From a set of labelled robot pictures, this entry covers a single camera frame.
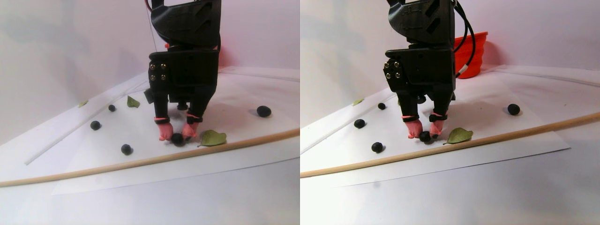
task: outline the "red bucket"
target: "red bucket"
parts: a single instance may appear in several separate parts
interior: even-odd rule
[[[458,78],[467,79],[474,76],[477,76],[479,72],[481,72],[481,64],[483,64],[483,55],[484,55],[484,44],[485,38],[487,37],[487,32],[481,32],[475,34],[475,55],[473,56],[473,60],[471,60],[471,64],[467,68],[467,71],[460,74]],[[456,38],[454,40],[454,48],[458,47],[458,44],[463,40],[462,37]],[[465,63],[469,60],[471,56],[471,50],[473,49],[473,41],[471,40],[471,35],[467,36],[463,45],[460,49],[454,53],[454,60],[456,63],[456,70],[460,70]]]

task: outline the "black ball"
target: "black ball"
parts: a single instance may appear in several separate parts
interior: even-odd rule
[[[376,153],[383,152],[383,145],[380,142],[375,142],[373,145],[371,145],[371,150]]]
[[[429,131],[423,131],[419,134],[419,140],[421,140],[422,142],[429,142],[431,141],[431,137],[429,136]]]
[[[98,130],[100,129],[100,127],[102,127],[102,125],[100,125],[100,122],[98,121],[92,121],[92,124],[89,125],[92,130]]]
[[[358,129],[365,127],[365,121],[362,119],[357,119],[356,121],[354,121],[354,127]]]
[[[131,146],[129,146],[128,144],[124,144],[123,146],[121,146],[121,152],[123,152],[123,154],[125,155],[130,155],[133,150],[131,149]]]
[[[256,112],[259,114],[260,117],[267,117],[271,115],[271,109],[269,109],[269,107],[266,106],[259,106],[256,109]]]
[[[511,115],[517,115],[519,114],[519,112],[521,111],[521,108],[516,105],[516,104],[510,104],[508,105],[508,113],[510,113]]]
[[[423,104],[423,103],[425,103],[425,101],[427,101],[427,99],[425,98],[425,96],[417,96],[416,97],[416,103],[417,104]]]
[[[181,147],[185,144],[184,137],[180,133],[173,134],[173,136],[171,136],[171,142],[173,142],[173,144],[175,144],[177,147]]]

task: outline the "green leaf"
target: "green leaf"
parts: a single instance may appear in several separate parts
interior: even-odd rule
[[[133,99],[131,96],[127,96],[127,107],[140,107],[140,102]]]
[[[88,103],[88,100],[82,101],[79,103],[79,107],[81,108],[82,106],[85,106],[85,104]]]
[[[448,141],[444,143],[444,145],[464,142],[471,139],[471,137],[473,137],[472,131],[467,131],[459,127],[450,132],[450,135],[448,136]]]
[[[352,103],[352,106],[355,106],[358,103],[361,103],[363,100],[365,100],[365,99],[363,98],[363,99],[358,99],[358,100],[354,101],[354,103]]]
[[[204,131],[202,134],[202,142],[199,146],[215,146],[223,144],[227,141],[227,134],[218,133],[214,130]]]

